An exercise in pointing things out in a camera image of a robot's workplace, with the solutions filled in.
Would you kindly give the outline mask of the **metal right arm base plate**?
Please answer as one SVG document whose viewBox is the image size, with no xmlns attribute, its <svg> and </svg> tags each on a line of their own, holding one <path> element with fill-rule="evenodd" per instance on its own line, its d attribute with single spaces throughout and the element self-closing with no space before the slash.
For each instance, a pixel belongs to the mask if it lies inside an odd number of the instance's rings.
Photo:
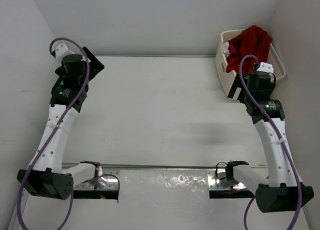
<svg viewBox="0 0 320 230">
<path fill-rule="evenodd" d="M 207 171 L 207 182 L 209 190 L 215 191 L 238 191 L 247 190 L 246 186 L 241 182 L 227 181 L 224 179 L 226 176 L 223 168 L 209 169 Z"/>
</svg>

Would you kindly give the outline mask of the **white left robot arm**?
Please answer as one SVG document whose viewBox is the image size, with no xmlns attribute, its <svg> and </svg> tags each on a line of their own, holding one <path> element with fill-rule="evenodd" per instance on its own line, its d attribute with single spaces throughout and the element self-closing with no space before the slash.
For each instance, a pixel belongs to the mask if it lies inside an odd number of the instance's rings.
<svg viewBox="0 0 320 230">
<path fill-rule="evenodd" d="M 58 79 L 51 90 L 49 115 L 45 130 L 36 155 L 39 157 L 30 173 L 21 169 L 17 180 L 27 180 L 24 189 L 32 196 L 67 199 L 73 187 L 89 178 L 95 177 L 95 164 L 82 161 L 68 170 L 62 169 L 62 158 L 68 134 L 81 111 L 88 87 L 82 91 L 85 79 L 92 80 L 104 65 L 83 47 L 85 55 L 66 53 L 61 59 L 61 66 L 55 70 Z"/>
</svg>

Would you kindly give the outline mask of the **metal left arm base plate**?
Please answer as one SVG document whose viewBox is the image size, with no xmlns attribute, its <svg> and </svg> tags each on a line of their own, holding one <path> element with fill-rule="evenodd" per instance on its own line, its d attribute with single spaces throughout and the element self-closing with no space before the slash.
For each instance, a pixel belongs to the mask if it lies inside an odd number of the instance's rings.
<svg viewBox="0 0 320 230">
<path fill-rule="evenodd" d="M 120 178 L 120 169 L 100 166 L 97 170 L 96 176 L 101 176 L 97 180 L 88 181 L 78 184 L 74 189 L 75 190 L 118 190 Z"/>
</svg>

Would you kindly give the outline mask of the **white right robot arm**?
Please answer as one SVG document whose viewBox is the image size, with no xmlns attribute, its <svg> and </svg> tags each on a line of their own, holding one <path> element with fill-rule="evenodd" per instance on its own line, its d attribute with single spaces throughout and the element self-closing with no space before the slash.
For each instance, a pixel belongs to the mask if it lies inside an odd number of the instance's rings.
<svg viewBox="0 0 320 230">
<path fill-rule="evenodd" d="M 305 186 L 298 174 L 294 174 L 294 163 L 288 160 L 290 148 L 285 130 L 285 113 L 279 100 L 272 99 L 276 86 L 273 73 L 251 72 L 241 80 L 236 76 L 233 87 L 241 92 L 238 100 L 245 104 L 252 118 L 264 150 L 268 179 L 260 177 L 250 169 L 246 161 L 230 161 L 225 174 L 217 173 L 221 188 L 232 188 L 244 184 L 256 197 L 261 212 L 294 211 L 314 197 L 311 186 Z"/>
</svg>

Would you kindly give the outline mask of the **red polo t shirt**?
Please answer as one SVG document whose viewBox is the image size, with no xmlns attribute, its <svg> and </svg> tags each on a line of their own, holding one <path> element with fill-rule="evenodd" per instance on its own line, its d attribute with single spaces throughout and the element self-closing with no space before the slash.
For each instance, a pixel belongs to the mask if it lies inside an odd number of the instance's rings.
<svg viewBox="0 0 320 230">
<path fill-rule="evenodd" d="M 266 62 L 272 38 L 258 26 L 251 26 L 240 35 L 228 41 L 229 56 L 226 71 L 239 72 L 240 62 L 246 55 L 254 55 L 259 62 Z"/>
</svg>

